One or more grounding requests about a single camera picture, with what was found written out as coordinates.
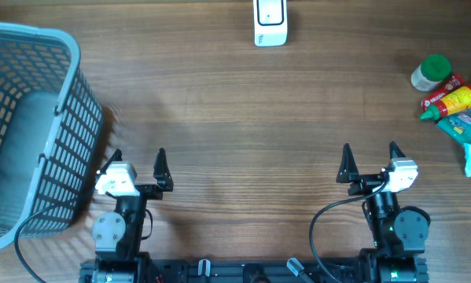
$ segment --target blue basket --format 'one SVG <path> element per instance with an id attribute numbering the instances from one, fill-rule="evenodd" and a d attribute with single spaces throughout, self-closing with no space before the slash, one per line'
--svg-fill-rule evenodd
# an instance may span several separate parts
<path id="1" fill-rule="evenodd" d="M 103 121 L 79 61 L 63 31 L 0 23 L 0 248 L 29 215 L 81 193 Z M 61 232 L 77 207 L 39 216 L 20 236 Z"/>

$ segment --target cable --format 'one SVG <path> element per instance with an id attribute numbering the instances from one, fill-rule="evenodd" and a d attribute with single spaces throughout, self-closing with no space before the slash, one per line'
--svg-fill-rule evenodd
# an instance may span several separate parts
<path id="1" fill-rule="evenodd" d="M 85 193 L 88 194 L 88 193 L 93 193 L 94 191 L 93 190 L 88 190 L 86 191 Z M 28 263 L 25 261 L 24 259 L 24 256 L 22 255 L 22 252 L 20 251 L 20 248 L 18 246 L 18 239 L 19 239 L 19 236 L 20 236 L 20 232 L 22 231 L 22 229 L 34 218 L 38 217 L 38 215 L 41 215 L 49 210 L 52 210 L 54 208 L 59 208 L 61 206 L 64 206 L 66 204 L 70 204 L 71 202 L 73 201 L 77 201 L 81 196 L 85 196 L 85 193 L 81 194 L 81 195 L 78 195 L 76 197 L 73 197 L 71 200 L 66 200 L 66 201 L 63 201 L 61 203 L 58 203 L 58 204 L 54 204 L 54 205 L 50 205 L 48 208 L 43 208 L 42 210 L 36 212 L 35 214 L 27 217 L 17 228 L 17 231 L 15 232 L 15 237 L 14 237 L 14 240 L 13 240 L 13 245 L 15 246 L 15 252 L 17 253 L 17 256 L 18 256 L 18 259 L 20 260 L 20 263 L 22 263 L 22 265 L 24 266 L 25 270 L 28 271 L 28 273 L 34 278 L 36 279 L 37 282 L 41 282 L 41 283 L 46 283 L 46 281 L 44 281 L 43 279 L 40 278 L 40 276 L 38 276 L 36 274 L 36 272 L 34 272 L 32 270 L 32 268 L 28 265 Z"/>
<path id="2" fill-rule="evenodd" d="M 378 194 L 379 192 L 383 191 L 385 189 L 385 186 L 387 185 L 387 182 L 384 182 L 379 189 L 377 189 L 376 191 L 368 194 L 368 195 L 365 195 L 365 196 L 361 196 L 361 197 L 353 197 L 351 199 L 348 199 L 348 200 L 340 200 L 340 201 L 337 201 L 335 203 L 332 203 L 326 207 L 324 207 L 323 209 L 321 209 L 315 216 L 314 218 L 312 219 L 312 223 L 311 223 L 311 228 L 309 229 L 308 231 L 308 237 L 309 237 L 309 241 L 310 241 L 310 244 L 311 244 L 311 250 L 312 250 L 312 254 L 314 255 L 315 257 L 315 260 L 317 260 L 317 263 L 318 265 L 322 268 L 322 270 L 324 270 L 324 273 L 326 273 L 326 275 L 328 275 L 329 277 L 331 277 L 336 283 L 342 283 L 340 280 L 336 279 L 330 272 L 329 270 L 326 269 L 326 267 L 324 266 L 324 264 L 322 263 L 321 259 L 319 258 L 319 255 L 317 254 L 317 252 L 315 251 L 315 246 L 314 246 L 314 225 L 315 225 L 315 222 L 317 221 L 317 219 L 319 218 L 319 216 L 321 216 L 324 212 L 328 211 L 329 209 L 331 208 L 334 208 L 338 205 L 341 205 L 341 204 L 349 204 L 351 202 L 355 202 L 355 201 L 359 201 L 359 200 L 366 200 L 370 197 L 373 197 L 374 195 Z"/>
<path id="3" fill-rule="evenodd" d="M 149 222 L 151 223 L 151 226 L 149 228 L 149 234 L 148 236 L 141 237 L 141 240 L 146 240 L 149 237 L 151 237 L 151 232 L 153 231 L 153 217 L 151 216 L 151 211 L 146 209 L 146 213 L 149 215 Z"/>

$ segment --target red and yellow bottle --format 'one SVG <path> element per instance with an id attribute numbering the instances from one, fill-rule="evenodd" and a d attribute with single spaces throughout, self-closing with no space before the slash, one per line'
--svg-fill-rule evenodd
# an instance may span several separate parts
<path id="1" fill-rule="evenodd" d="M 471 83 L 442 97 L 420 115 L 420 119 L 440 119 L 471 108 Z"/>

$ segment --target label on bottle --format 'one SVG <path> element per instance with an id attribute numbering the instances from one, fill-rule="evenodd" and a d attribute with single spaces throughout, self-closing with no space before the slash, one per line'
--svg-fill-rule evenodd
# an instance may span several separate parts
<path id="1" fill-rule="evenodd" d="M 441 98 L 441 101 L 447 106 L 448 115 L 467 110 L 471 108 L 471 90 L 463 86 Z"/>
<path id="2" fill-rule="evenodd" d="M 420 91 L 430 91 L 433 90 L 438 83 L 440 82 L 433 82 L 424 77 L 421 72 L 421 66 L 419 65 L 417 70 L 413 74 L 411 74 L 411 84 L 415 86 L 416 89 Z"/>

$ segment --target basket bottom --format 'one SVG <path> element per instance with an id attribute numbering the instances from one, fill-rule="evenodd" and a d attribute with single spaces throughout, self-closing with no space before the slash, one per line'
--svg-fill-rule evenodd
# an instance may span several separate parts
<path id="1" fill-rule="evenodd" d="M 33 92 L 17 104 L 0 148 L 0 230 L 24 210 L 32 175 L 52 127 L 58 93 Z"/>

